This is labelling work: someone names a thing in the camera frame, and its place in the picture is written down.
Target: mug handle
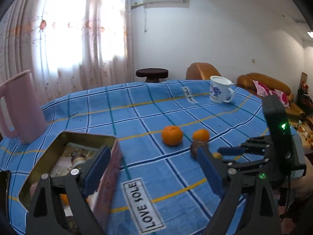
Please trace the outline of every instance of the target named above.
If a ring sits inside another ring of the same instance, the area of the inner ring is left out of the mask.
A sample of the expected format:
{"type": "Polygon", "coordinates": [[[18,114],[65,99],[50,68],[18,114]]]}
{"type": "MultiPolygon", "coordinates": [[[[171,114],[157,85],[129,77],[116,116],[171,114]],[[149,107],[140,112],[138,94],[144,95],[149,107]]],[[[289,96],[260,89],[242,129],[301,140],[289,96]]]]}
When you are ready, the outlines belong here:
{"type": "MultiPolygon", "coordinates": [[[[6,95],[6,91],[7,91],[7,84],[3,85],[0,88],[0,98],[4,97],[6,95]]],[[[1,128],[3,129],[4,134],[5,134],[6,137],[8,137],[8,138],[15,138],[15,137],[18,136],[18,131],[16,129],[11,131],[9,129],[9,127],[7,127],[7,123],[5,122],[4,115],[3,115],[1,107],[0,107],[0,123],[1,123],[1,128]]]]}
{"type": "Polygon", "coordinates": [[[230,99],[229,100],[225,100],[224,102],[229,103],[232,101],[233,97],[234,97],[234,90],[232,90],[231,88],[228,88],[228,90],[230,91],[230,99]]]}

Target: brown leather sofa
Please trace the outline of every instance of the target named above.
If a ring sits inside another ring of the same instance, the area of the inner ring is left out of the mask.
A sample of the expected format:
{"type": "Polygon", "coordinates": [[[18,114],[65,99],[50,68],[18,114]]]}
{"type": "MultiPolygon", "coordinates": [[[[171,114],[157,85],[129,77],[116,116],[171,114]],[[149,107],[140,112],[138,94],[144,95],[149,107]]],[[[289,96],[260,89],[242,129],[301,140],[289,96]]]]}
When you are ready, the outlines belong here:
{"type": "Polygon", "coordinates": [[[306,115],[304,111],[293,102],[294,96],[290,88],[285,83],[279,80],[260,73],[249,73],[247,75],[242,75],[237,79],[237,86],[240,86],[241,88],[247,90],[249,93],[258,96],[256,94],[256,87],[253,83],[253,80],[261,82],[270,89],[278,89],[286,93],[290,106],[290,108],[285,108],[288,118],[296,121],[305,119],[306,115]]]}
{"type": "Polygon", "coordinates": [[[187,80],[209,80],[211,76],[221,76],[218,70],[206,62],[194,62],[186,73],[187,80]]]}

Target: white curtain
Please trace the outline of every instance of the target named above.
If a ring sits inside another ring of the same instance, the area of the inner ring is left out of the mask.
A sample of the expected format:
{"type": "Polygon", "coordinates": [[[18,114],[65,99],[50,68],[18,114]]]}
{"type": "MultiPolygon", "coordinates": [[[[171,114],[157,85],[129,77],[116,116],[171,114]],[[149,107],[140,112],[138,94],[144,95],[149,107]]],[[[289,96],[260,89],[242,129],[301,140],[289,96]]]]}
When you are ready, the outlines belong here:
{"type": "Polygon", "coordinates": [[[41,104],[132,82],[130,0],[15,0],[0,23],[0,81],[27,69],[41,104]]]}

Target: tangerine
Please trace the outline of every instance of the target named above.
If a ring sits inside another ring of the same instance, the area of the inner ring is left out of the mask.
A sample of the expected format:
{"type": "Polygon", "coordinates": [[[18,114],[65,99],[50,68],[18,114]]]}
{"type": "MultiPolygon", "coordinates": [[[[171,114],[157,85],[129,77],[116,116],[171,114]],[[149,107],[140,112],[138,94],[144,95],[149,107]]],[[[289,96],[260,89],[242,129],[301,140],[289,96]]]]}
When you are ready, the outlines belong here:
{"type": "Polygon", "coordinates": [[[69,206],[68,198],[66,194],[60,194],[63,206],[69,206]]]}
{"type": "Polygon", "coordinates": [[[221,155],[221,153],[213,153],[212,155],[215,159],[223,159],[223,156],[221,155]]]}
{"type": "Polygon", "coordinates": [[[210,139],[210,133],[206,129],[200,129],[193,133],[192,139],[200,140],[203,141],[204,143],[207,143],[210,139]]]}
{"type": "Polygon", "coordinates": [[[183,140],[183,132],[176,125],[166,126],[162,131],[162,140],[169,146],[176,146],[183,140]]]}

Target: pink pitcher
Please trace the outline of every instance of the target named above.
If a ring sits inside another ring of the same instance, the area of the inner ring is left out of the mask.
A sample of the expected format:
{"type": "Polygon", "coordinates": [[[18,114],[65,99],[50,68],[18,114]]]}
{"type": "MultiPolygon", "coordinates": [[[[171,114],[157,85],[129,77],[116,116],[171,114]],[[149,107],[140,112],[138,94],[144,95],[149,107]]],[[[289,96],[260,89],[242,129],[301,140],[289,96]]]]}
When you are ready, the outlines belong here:
{"type": "Polygon", "coordinates": [[[30,70],[23,71],[0,85],[1,97],[5,99],[14,126],[14,130],[10,131],[0,108],[0,126],[8,138],[19,137],[24,144],[43,134],[47,122],[35,95],[30,70]]]}

